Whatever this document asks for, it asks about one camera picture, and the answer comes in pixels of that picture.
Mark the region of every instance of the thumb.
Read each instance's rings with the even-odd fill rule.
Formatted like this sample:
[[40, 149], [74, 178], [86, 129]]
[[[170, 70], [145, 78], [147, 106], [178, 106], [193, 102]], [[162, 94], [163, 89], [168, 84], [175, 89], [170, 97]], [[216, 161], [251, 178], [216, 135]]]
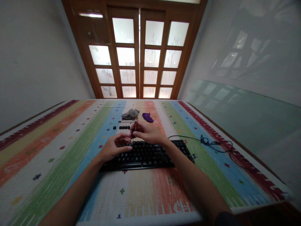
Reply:
[[122, 148], [118, 148], [118, 152], [123, 153], [123, 152], [131, 151], [132, 149], [133, 149], [132, 146], [125, 146]]
[[134, 132], [133, 132], [133, 135], [134, 135], [135, 137], [144, 139], [144, 135], [145, 135], [145, 134], [142, 133], [142, 132], [134, 131]]

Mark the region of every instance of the black keyboard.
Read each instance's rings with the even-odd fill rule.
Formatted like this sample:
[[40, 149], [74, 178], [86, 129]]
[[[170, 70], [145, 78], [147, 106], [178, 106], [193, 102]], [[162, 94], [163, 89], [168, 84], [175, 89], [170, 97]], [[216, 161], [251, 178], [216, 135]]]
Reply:
[[[194, 163], [193, 157], [183, 140], [173, 140], [172, 142]], [[121, 153], [111, 161], [106, 162], [100, 171], [141, 170], [167, 167], [175, 167], [175, 165], [160, 145], [148, 144], [145, 141], [134, 141], [131, 151]]]

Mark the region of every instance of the green stripe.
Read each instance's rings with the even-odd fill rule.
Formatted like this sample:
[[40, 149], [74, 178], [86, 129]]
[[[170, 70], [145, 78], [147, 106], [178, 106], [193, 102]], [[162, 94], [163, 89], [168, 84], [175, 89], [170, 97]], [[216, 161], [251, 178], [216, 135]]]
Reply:
[[51, 208], [62, 197], [73, 174], [97, 134], [97, 131], [109, 115], [115, 101], [107, 101], [98, 114], [87, 125], [86, 130], [72, 147], [68, 147], [65, 153], [58, 160], [56, 167], [48, 172], [42, 184], [29, 196], [17, 210], [17, 214], [12, 218], [10, 225], [30, 225], [38, 224]]
[[[197, 139], [201, 137], [201, 134], [200, 137], [195, 137], [194, 133], [187, 126], [185, 121], [173, 108], [169, 101], [162, 101], [161, 104], [178, 135]], [[219, 169], [215, 161], [211, 158], [200, 142], [192, 139], [187, 139], [187, 141], [188, 143], [186, 145], [191, 154], [197, 154], [198, 156], [198, 158], [194, 160], [196, 166], [198, 166], [210, 178], [227, 204], [230, 207], [245, 206], [235, 188], [230, 184], [223, 172]]]

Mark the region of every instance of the table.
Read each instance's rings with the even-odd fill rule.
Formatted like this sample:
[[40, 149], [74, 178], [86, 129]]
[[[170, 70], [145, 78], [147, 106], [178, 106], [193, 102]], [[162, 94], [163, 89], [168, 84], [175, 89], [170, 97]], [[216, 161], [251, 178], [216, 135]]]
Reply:
[[[59, 201], [108, 138], [119, 132], [121, 114], [150, 113], [166, 136], [230, 140], [184, 101], [72, 100], [0, 137], [0, 225], [35, 225]], [[292, 192], [233, 143], [231, 155], [183, 139], [195, 164], [218, 188], [234, 213], [290, 200]], [[218, 146], [221, 151], [229, 143]], [[202, 219], [175, 168], [99, 173], [78, 225], [176, 225]]]

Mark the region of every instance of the wooden door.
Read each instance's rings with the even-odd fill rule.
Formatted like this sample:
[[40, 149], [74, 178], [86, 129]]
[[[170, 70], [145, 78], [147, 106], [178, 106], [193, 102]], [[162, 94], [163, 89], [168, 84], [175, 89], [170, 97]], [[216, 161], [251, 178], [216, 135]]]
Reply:
[[62, 2], [96, 98], [177, 98], [207, 0]]
[[141, 10], [141, 99], [177, 98], [194, 19], [192, 11]]

